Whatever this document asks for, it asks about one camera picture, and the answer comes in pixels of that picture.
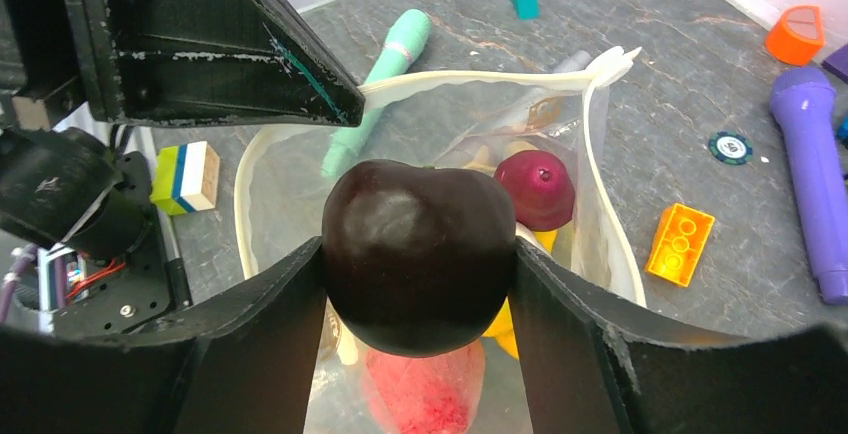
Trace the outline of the round poker chip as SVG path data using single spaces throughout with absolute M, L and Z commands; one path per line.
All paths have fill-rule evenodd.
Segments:
M 716 160 L 727 165 L 745 165 L 753 157 L 753 147 L 748 139 L 735 132 L 713 134 L 707 142 L 707 148 Z

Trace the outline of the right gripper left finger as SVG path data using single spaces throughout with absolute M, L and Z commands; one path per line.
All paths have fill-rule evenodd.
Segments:
M 321 242 L 132 334 L 1 331 L 5 433 L 299 433 L 322 333 Z

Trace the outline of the orange shape block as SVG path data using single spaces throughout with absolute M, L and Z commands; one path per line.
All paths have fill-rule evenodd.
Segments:
M 780 16 L 764 40 L 775 59 L 791 66 L 804 66 L 824 47 L 825 33 L 820 7 L 793 6 Z

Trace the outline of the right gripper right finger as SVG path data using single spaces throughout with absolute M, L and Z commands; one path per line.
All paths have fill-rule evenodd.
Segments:
M 746 339 L 638 306 L 517 246 L 509 299 L 537 433 L 843 433 L 847 332 Z

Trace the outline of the teal small block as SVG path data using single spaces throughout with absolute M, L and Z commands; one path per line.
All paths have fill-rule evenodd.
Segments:
M 538 0 L 510 0 L 516 16 L 520 20 L 537 19 L 540 15 Z

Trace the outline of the clear dotted zip bag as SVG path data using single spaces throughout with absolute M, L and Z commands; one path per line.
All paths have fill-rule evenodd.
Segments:
M 550 74 L 430 71 L 365 84 L 367 120 L 357 128 L 270 125 L 249 142 L 234 181 L 237 245 L 246 277 L 274 250 L 316 235 L 335 180 L 355 163 L 385 157 L 463 167 L 489 148 L 496 169 L 507 145 L 526 141 L 559 157 L 576 190 L 573 219 L 558 229 L 550 255 L 587 281 L 636 305 L 645 302 L 629 241 L 601 178 L 608 88 L 635 53 L 614 47 L 577 52 Z M 465 433 L 537 433 L 522 370 L 493 338 L 476 417 Z M 325 313 L 304 429 L 308 433 L 386 433 L 362 391 L 370 350 Z

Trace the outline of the orange lego brick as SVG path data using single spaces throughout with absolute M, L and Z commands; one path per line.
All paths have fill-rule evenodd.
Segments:
M 660 217 L 645 271 L 688 287 L 705 249 L 715 217 L 674 203 Z

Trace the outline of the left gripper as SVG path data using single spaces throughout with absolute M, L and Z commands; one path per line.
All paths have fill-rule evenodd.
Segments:
M 365 104 L 287 0 L 1 0 L 1 228 L 102 262 L 150 220 L 120 190 L 122 149 L 54 129 L 86 101 L 164 128 L 348 127 Z

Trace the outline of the yellow banana bunch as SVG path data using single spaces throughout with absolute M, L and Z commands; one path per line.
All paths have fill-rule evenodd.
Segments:
M 512 141 L 507 145 L 505 155 L 510 157 L 518 152 L 527 150 L 537 150 L 537 147 L 522 140 Z M 465 165 L 465 168 L 493 174 L 495 167 L 490 164 L 489 159 L 489 148 L 483 145 L 477 150 L 474 158 Z M 535 247 L 546 251 L 547 254 L 550 254 L 557 238 L 558 231 L 531 231 L 523 224 L 517 223 L 516 234 L 522 239 L 529 241 Z M 492 324 L 483 333 L 483 337 L 493 338 L 506 353 L 514 359 L 519 358 L 509 299 L 504 301 L 502 308 L 493 320 Z

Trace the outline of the red sweet potato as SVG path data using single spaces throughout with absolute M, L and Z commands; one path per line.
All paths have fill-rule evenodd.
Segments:
M 553 231 L 573 217 L 576 192 L 565 164 L 541 150 L 503 160 L 494 178 L 509 194 L 516 220 L 532 231 Z

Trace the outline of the dark avocado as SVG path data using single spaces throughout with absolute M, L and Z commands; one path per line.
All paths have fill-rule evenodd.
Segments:
M 366 345 L 430 357 L 482 336 L 516 269 L 516 219 L 492 177 L 392 160 L 361 162 L 329 193 L 323 283 Z

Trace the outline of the purple small block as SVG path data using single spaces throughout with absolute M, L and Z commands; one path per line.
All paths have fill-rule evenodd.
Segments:
M 824 70 L 848 83 L 848 44 L 836 49 L 823 59 L 821 66 Z

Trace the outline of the purple toy microphone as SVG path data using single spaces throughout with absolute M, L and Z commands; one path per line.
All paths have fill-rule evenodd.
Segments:
M 813 277 L 823 301 L 847 303 L 847 192 L 831 125 L 836 91 L 815 67 L 795 67 L 774 81 L 770 112 L 786 146 Z

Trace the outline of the white block with blue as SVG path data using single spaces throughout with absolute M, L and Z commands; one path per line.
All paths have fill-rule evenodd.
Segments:
M 169 216 L 213 209 L 220 157 L 207 141 L 165 147 L 156 157 L 149 200 Z

